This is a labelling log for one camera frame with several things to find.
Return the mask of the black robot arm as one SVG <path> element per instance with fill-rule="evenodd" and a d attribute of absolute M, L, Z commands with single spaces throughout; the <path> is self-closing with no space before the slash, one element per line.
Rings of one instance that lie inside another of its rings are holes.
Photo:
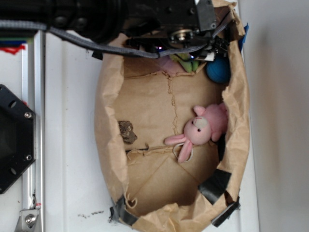
<path fill-rule="evenodd" d="M 39 31 L 96 52 L 144 58 L 227 52 L 212 0 L 3 0 L 0 48 L 16 53 Z"/>

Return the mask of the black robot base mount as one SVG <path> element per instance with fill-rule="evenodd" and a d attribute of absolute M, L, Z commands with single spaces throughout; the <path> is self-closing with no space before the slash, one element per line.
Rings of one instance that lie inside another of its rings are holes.
<path fill-rule="evenodd" d="M 34 162 L 35 113 L 5 85 L 0 86 L 0 193 Z"/>

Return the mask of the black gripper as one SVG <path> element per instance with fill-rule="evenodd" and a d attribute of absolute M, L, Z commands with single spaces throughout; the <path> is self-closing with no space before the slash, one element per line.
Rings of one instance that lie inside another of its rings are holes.
<path fill-rule="evenodd" d="M 121 32 L 146 51 L 162 47 L 205 60 L 209 53 L 227 54 L 229 41 L 218 36 L 225 27 L 212 0 L 128 0 Z"/>

